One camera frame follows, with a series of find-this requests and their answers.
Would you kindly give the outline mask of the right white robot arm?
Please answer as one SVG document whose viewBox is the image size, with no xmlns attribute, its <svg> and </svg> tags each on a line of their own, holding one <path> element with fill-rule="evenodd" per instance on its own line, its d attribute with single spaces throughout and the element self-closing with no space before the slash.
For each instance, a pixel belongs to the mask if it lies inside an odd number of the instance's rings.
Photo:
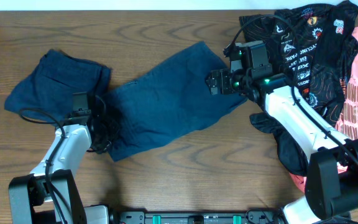
<svg viewBox="0 0 358 224">
<path fill-rule="evenodd" d="M 309 106 L 284 73 L 274 73 L 262 41 L 231 43 L 230 67 L 213 70 L 206 84 L 213 95 L 237 93 L 277 120 L 307 158 L 305 194 L 282 208 L 275 223 L 349 223 L 358 208 L 358 139 L 334 129 Z"/>
</svg>

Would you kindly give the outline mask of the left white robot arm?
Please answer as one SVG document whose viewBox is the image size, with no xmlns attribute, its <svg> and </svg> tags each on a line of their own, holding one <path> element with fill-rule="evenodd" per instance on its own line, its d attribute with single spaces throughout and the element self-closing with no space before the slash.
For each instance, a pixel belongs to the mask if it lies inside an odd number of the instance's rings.
<svg viewBox="0 0 358 224">
<path fill-rule="evenodd" d="M 119 126 L 106 113 L 78 108 L 63 121 L 37 109 L 56 125 L 44 158 L 27 175 L 11 180 L 8 193 L 13 223 L 109 223 L 107 206 L 84 207 L 74 176 L 87 152 L 102 154 Z"/>
</svg>

